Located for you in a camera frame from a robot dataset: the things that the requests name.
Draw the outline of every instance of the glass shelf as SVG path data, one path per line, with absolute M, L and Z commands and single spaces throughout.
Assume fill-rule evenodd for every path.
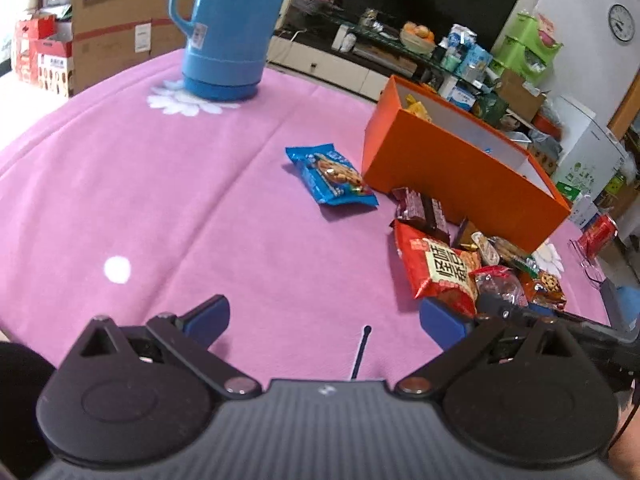
M 347 22 L 337 16 L 332 16 L 330 14 L 322 13 L 322 16 L 336 25 L 347 25 L 350 29 L 350 32 L 355 34 L 356 36 L 361 36 L 363 38 L 367 38 L 368 40 L 373 41 L 374 43 L 379 43 L 380 45 L 386 46 L 391 49 L 395 54 L 400 54 L 403 57 L 407 57 L 412 61 L 417 61 L 419 63 L 423 63 L 430 68 L 434 68 L 442 72 L 443 74 L 452 75 L 456 79 L 460 79 L 457 75 L 445 68 L 441 67 L 441 65 L 430 57 L 423 56 L 422 54 L 416 54 L 412 52 L 407 47 L 405 47 L 400 40 L 390 40 L 388 38 L 384 38 L 380 34 L 378 34 L 375 30 L 371 30 L 370 28 L 363 27 L 361 25 L 357 25 L 356 23 Z

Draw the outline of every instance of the screw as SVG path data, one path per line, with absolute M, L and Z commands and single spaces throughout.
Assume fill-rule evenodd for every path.
M 431 390 L 431 383 L 424 377 L 407 377 L 400 381 L 398 387 L 406 394 L 421 395 Z
M 250 394 L 258 387 L 258 383 L 250 377 L 232 377 L 225 383 L 225 390 L 230 394 Z
M 324 395 L 325 397 L 331 396 L 333 395 L 335 392 L 337 392 L 338 390 L 336 390 L 333 386 L 331 386 L 330 384 L 325 384 L 324 386 L 322 386 L 321 388 L 318 388 L 318 393 Z

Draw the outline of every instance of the thermos handle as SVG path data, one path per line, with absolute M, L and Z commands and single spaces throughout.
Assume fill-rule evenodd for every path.
M 190 38 L 193 35 L 193 23 L 188 22 L 178 14 L 176 1 L 177 0 L 169 0 L 169 17 L 174 20 L 174 23 L 187 36 L 187 38 Z

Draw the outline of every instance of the blue snack packet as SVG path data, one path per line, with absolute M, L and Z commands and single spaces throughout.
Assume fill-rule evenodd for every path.
M 286 148 L 306 187 L 319 204 L 378 206 L 378 199 L 353 165 L 332 144 Z

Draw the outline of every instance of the white cabinet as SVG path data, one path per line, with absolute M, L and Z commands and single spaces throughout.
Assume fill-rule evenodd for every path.
M 291 45 L 281 64 L 353 92 L 360 92 L 369 74 L 367 68 L 300 43 Z
M 273 36 L 271 41 L 269 42 L 269 49 L 267 51 L 267 61 L 270 63 L 282 63 L 289 50 L 291 49 L 292 43 L 289 40 L 283 40 L 282 38 L 277 38 Z
M 369 70 L 369 73 L 360 88 L 360 95 L 364 95 L 364 97 L 377 101 L 380 99 L 380 94 L 382 94 L 382 91 L 385 89 L 388 81 L 388 77 L 383 76 L 378 72 L 374 72 L 373 70 Z

